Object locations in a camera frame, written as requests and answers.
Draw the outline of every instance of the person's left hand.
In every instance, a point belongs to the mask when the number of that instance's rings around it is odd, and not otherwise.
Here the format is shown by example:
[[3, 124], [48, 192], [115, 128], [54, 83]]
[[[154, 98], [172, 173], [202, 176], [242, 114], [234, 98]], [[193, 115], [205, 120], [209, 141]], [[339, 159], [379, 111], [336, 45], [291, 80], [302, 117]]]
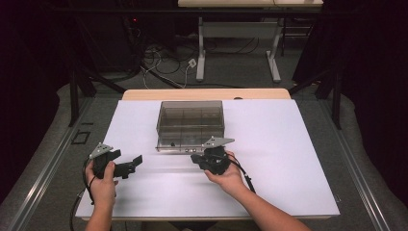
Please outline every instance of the person's left hand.
[[114, 181], [115, 163], [110, 161], [105, 167], [104, 178], [95, 177], [93, 161], [86, 168], [86, 176], [90, 191], [92, 193], [93, 202], [96, 207], [112, 210], [115, 205], [115, 186], [117, 181]]

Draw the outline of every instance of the desk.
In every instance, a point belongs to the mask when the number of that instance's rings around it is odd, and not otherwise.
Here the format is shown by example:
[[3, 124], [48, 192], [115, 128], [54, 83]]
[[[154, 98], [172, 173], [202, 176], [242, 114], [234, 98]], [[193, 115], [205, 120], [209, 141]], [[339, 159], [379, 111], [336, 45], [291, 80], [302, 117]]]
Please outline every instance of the desk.
[[[155, 149], [163, 99], [188, 100], [195, 92], [203, 100], [214, 100], [217, 91], [223, 91], [218, 99], [223, 102], [225, 137], [236, 140], [227, 149], [236, 153], [257, 194], [299, 218], [337, 216], [339, 210], [300, 112], [285, 90], [153, 90], [151, 100], [143, 96], [149, 90], [130, 90], [118, 102], [104, 143], [121, 150], [118, 163], [140, 154], [143, 163], [128, 179], [119, 179], [114, 219], [250, 219], [241, 204], [191, 162], [190, 155]], [[274, 94], [281, 96], [263, 99]], [[246, 99], [231, 99], [237, 96]], [[76, 217], [87, 219], [92, 210], [85, 193]]]
[[[320, 8], [321, 0], [179, 0], [184, 8]], [[275, 61], [277, 45], [281, 36], [280, 19], [275, 22], [204, 22], [198, 19], [199, 54], [196, 80], [204, 80], [204, 38], [259, 38], [272, 39], [267, 58], [273, 82], [281, 81]]]

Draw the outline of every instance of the white tabletop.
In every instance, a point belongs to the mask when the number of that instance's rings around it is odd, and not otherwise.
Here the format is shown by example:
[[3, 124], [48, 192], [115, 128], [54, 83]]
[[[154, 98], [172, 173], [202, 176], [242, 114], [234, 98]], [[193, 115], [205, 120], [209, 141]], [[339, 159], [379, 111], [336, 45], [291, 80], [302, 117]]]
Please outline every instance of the white tabletop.
[[319, 7], [322, 0], [179, 0], [179, 7], [190, 8], [270, 8], [270, 7]]
[[[105, 144], [120, 149], [117, 163], [143, 163], [116, 186], [114, 218], [138, 220], [249, 218], [210, 182], [190, 155], [157, 152], [162, 101], [119, 101]], [[223, 100], [226, 149], [235, 152], [257, 194], [296, 217], [340, 212], [295, 102], [291, 99]], [[89, 218], [86, 192], [76, 216]]]

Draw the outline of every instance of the forearm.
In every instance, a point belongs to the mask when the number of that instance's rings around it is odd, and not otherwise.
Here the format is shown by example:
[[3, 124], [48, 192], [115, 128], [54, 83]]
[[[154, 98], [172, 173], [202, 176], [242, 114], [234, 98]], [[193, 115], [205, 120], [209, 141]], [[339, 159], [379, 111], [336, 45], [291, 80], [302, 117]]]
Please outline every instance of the forearm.
[[87, 224], [87, 231], [109, 231], [112, 223], [112, 207], [95, 207]]
[[269, 204], [246, 187], [230, 194], [242, 204], [263, 231], [310, 230], [302, 222]]

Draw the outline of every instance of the transparent container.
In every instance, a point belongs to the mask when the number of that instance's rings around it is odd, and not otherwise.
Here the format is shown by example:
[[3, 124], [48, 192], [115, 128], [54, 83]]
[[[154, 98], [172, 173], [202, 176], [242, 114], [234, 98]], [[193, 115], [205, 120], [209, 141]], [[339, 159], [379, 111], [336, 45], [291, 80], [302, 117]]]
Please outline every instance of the transparent container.
[[158, 151], [202, 152], [211, 137], [224, 137], [222, 101], [163, 101], [157, 122]]

